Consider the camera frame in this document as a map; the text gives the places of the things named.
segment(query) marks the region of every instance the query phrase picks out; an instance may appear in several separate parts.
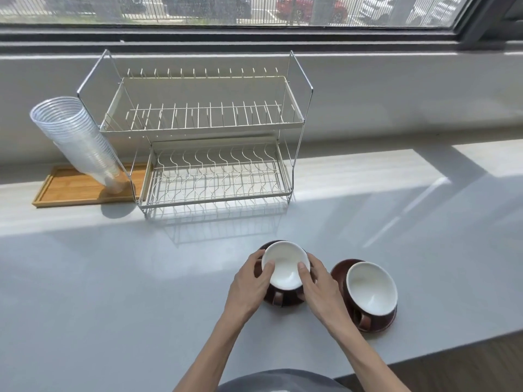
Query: stainless steel dish rack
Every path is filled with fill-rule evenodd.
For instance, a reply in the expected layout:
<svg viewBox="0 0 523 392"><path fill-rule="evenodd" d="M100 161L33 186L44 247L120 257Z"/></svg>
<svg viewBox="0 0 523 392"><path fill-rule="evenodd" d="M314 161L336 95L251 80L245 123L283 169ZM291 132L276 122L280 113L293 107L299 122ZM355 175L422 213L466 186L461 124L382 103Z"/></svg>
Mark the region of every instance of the stainless steel dish rack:
<svg viewBox="0 0 523 392"><path fill-rule="evenodd" d="M88 107L86 92L96 86L96 79L107 79L102 65L110 66L115 92L96 121L92 109L101 100ZM306 89L298 101L288 79L291 70ZM290 200L312 94L293 52L286 74L277 67L224 71L212 66L127 69L121 74L106 50L77 91L109 142L118 137L147 140L147 171L136 199L146 216L148 209L163 206L263 197ZM130 170L121 161L120 166L132 182L134 162Z"/></svg>

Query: wooden tray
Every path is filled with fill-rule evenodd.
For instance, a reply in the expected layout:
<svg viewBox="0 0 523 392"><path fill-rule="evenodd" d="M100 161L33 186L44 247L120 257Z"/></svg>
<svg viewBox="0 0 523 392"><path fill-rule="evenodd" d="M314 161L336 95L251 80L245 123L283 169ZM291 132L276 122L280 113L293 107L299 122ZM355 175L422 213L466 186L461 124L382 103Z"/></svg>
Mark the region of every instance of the wooden tray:
<svg viewBox="0 0 523 392"><path fill-rule="evenodd" d="M127 170L131 168L130 164L124 166ZM142 191L146 169L147 163L136 164L132 171L137 197ZM36 207L50 207L132 201L130 183L122 192L111 194L88 174L78 172L72 165L61 165L53 168L32 204Z"/></svg>

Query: red car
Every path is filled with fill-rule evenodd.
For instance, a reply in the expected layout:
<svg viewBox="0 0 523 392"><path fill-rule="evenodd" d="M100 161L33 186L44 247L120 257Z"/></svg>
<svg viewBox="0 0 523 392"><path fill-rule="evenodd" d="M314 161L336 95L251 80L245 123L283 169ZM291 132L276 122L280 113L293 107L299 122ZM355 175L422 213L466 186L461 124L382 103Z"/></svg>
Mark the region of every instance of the red car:
<svg viewBox="0 0 523 392"><path fill-rule="evenodd" d="M296 0L294 19L298 22L309 22L312 15L313 3L314 0ZM279 16L289 19L292 12L292 0L278 0L276 2L276 9ZM334 11L330 23L344 23L347 16L347 8L345 8L341 2L336 0L334 2Z"/></svg>

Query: gray shirt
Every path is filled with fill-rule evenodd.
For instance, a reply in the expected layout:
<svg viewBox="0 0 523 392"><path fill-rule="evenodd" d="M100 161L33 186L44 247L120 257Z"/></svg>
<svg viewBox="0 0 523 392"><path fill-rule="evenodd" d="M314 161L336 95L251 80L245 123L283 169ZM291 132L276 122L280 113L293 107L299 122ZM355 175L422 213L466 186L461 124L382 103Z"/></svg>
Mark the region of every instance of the gray shirt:
<svg viewBox="0 0 523 392"><path fill-rule="evenodd" d="M350 392L323 375L304 370L281 369L254 373L233 379L218 392Z"/></svg>

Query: countertop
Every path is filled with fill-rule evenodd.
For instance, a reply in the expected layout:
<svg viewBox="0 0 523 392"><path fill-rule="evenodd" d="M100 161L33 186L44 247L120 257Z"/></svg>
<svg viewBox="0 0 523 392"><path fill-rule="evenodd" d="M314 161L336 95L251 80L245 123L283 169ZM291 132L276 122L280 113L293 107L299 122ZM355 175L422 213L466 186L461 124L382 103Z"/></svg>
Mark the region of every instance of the countertop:
<svg viewBox="0 0 523 392"><path fill-rule="evenodd" d="M2 391L171 390L238 268L273 239L328 269L358 258L389 271L397 318L367 336L387 363L523 329L523 139L306 145L288 206L148 221L133 204L35 209L49 169L0 171ZM222 381L286 367L352 373L306 305L263 303Z"/></svg>

